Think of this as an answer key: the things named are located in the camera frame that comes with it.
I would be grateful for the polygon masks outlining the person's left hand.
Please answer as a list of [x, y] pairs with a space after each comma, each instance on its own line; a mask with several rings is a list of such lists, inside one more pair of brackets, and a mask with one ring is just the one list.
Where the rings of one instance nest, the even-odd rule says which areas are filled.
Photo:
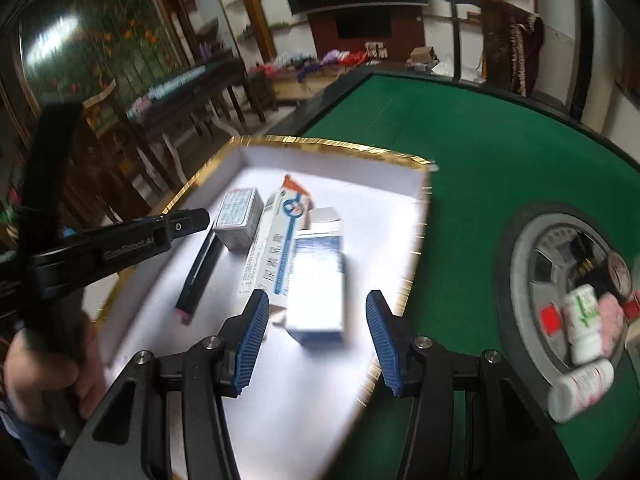
[[87, 315], [82, 315], [82, 357], [79, 362], [33, 349], [26, 330], [13, 337], [3, 378], [6, 394], [17, 418], [30, 426], [46, 426], [52, 422], [43, 401], [43, 393], [72, 387], [79, 402], [79, 414], [89, 419], [106, 393], [104, 367], [98, 333]]

